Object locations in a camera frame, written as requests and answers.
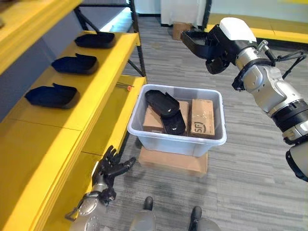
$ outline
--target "cardboard box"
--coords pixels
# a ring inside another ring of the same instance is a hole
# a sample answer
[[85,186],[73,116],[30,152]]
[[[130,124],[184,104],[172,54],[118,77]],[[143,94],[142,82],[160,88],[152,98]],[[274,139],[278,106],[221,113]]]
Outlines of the cardboard box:
[[200,138],[213,138],[215,136],[213,101],[192,100],[192,127],[190,135]]
[[[189,104],[186,101],[179,101],[179,103],[180,103],[180,110],[182,113],[182,117],[186,125],[184,133],[185,135],[187,134],[188,131],[187,126],[188,126]],[[164,133],[164,127],[160,119],[160,116],[153,110],[151,106],[148,106],[148,108],[146,109],[144,123],[143,123],[143,130]]]
[[172,38],[174,40],[181,40],[181,33],[184,30],[190,30],[192,28],[192,24],[190,23],[178,23],[174,22],[173,23],[173,33],[172,33]]
[[203,177],[207,172],[208,153],[201,157],[149,151],[141,148],[139,163],[145,167],[167,169],[190,176]]

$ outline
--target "plastic storage bin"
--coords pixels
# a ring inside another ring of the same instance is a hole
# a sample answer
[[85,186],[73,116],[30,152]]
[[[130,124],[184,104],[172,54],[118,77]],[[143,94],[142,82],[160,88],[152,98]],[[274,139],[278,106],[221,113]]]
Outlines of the plastic storage bin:
[[[212,100],[215,118],[214,138],[203,139],[143,131],[142,125],[147,108],[147,102],[144,94],[148,90],[160,90],[163,93],[168,92],[175,99],[188,101],[190,104],[192,99]],[[222,96],[216,90],[146,84],[141,89],[137,103],[128,123],[128,132],[132,135],[138,136],[143,146],[148,150],[202,156],[211,147],[222,145],[227,140]]]

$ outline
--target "yellow shelf board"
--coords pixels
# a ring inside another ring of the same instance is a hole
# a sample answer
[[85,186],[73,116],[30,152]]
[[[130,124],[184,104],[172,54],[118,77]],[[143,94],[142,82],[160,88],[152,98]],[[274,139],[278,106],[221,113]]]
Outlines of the yellow shelf board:
[[31,105],[23,97],[7,117],[60,128],[91,131],[139,40],[137,33],[115,35],[116,45],[113,48],[82,48],[72,42],[61,55],[61,57],[74,56],[75,53],[80,53],[97,57],[99,68],[94,74],[89,76],[60,74],[50,66],[32,85],[32,89],[52,86],[52,83],[77,88],[80,100],[74,108],[62,110],[39,107]]
[[82,0],[19,0],[1,3],[0,74]]
[[[70,171],[139,41],[138,34],[118,33],[116,39],[117,44],[112,49],[85,49],[71,44],[64,52],[63,56],[75,52],[96,56],[100,65],[95,74],[59,74],[49,67],[33,84],[32,88],[51,86],[53,82],[76,87],[80,100],[74,108],[63,110],[33,106],[22,98],[0,124],[0,151],[7,154],[0,157],[0,173],[4,176],[10,169],[17,173],[0,181],[0,230],[42,230],[44,227]],[[123,82],[130,82],[130,79],[123,79]],[[128,112],[129,107],[133,108],[131,100],[137,98],[139,93],[139,79],[136,79],[133,81],[136,90],[133,88],[129,92],[124,112]],[[107,109],[107,112],[112,118],[112,111]],[[11,195],[8,189],[16,193]]]
[[205,31],[210,31],[224,17],[244,20],[257,38],[308,43],[308,24],[286,20],[232,14],[210,14]]
[[68,231],[72,222],[64,218],[65,214],[77,206],[82,196],[91,189],[91,174],[100,155],[81,152],[74,168],[56,200],[44,231]]
[[0,230],[39,230],[72,168],[79,136],[11,119],[0,124]]
[[69,230],[71,222],[66,220],[64,216],[78,204],[86,192],[91,190],[91,173],[95,162],[103,157],[105,150],[110,145],[113,145],[117,150],[121,147],[131,112],[141,87],[146,82],[144,77],[132,76],[121,76],[119,82],[131,84],[134,87],[131,91],[115,87],[89,136],[83,150],[86,152],[81,152],[79,155],[54,204],[44,231]]
[[294,3],[294,4],[308,4],[308,0],[281,0],[285,3]]
[[145,77],[121,76],[119,82],[134,86],[131,91],[115,87],[93,128],[83,152],[103,155],[110,145],[119,148]]

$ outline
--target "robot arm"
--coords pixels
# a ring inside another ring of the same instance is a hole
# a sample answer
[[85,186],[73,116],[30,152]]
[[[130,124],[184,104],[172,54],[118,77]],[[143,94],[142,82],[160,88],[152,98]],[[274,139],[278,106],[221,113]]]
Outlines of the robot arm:
[[[251,93],[256,104],[282,131],[284,141],[293,145],[286,159],[295,175],[308,182],[308,105],[284,78],[306,56],[302,51],[276,58],[267,46],[259,45],[253,32],[241,19],[224,18],[206,35],[211,54],[207,54],[206,67],[211,74],[224,71],[229,63],[240,70],[232,84],[235,90]],[[297,59],[282,75],[275,67],[278,61]]]

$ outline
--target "gray carpet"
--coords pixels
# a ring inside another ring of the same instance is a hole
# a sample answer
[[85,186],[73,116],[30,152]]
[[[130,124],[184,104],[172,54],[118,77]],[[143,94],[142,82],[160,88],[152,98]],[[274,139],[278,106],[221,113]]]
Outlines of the gray carpet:
[[[208,174],[189,177],[141,167],[138,163],[115,180],[117,198],[109,206],[106,224],[114,231],[129,229],[147,196],[154,198],[158,231],[185,231],[195,205],[223,231],[308,230],[307,183],[297,179],[285,160],[289,149],[281,132],[247,92],[231,87],[238,70],[229,66],[210,75],[205,62],[181,41],[172,40],[171,28],[153,17],[139,18],[149,83],[215,89],[224,100],[227,142],[209,151]],[[286,54],[275,49],[274,53]],[[132,60],[137,61],[137,53]],[[278,64],[284,72],[291,62]],[[127,67],[125,74],[136,72]],[[308,99],[308,61],[287,77]],[[123,160],[138,157],[140,144],[130,136]]]

